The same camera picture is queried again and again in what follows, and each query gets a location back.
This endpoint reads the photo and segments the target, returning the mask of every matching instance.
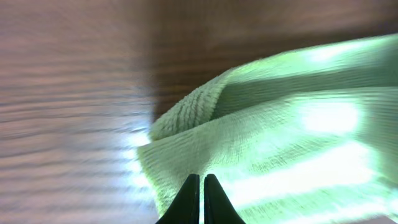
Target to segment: cloth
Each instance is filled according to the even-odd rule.
[[[397,113],[395,34],[232,68],[160,117],[137,153],[160,215],[189,174],[212,173],[246,223],[394,217]]]

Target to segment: towel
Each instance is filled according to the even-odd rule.
[[[395,218],[398,34],[232,68],[150,136],[137,154],[160,215],[194,173],[215,174],[246,223]]]

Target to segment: green cloth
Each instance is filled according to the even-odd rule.
[[[150,136],[138,156],[160,215],[191,173],[215,174],[246,223],[395,215],[398,35],[232,68],[178,102]]]

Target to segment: glossy wooden surface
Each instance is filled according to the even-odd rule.
[[[398,31],[396,0],[0,1],[0,223],[154,223],[154,119],[222,71]]]

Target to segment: wooden table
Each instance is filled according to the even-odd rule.
[[[222,71],[398,31],[396,0],[0,1],[0,223],[154,223],[154,119]]]

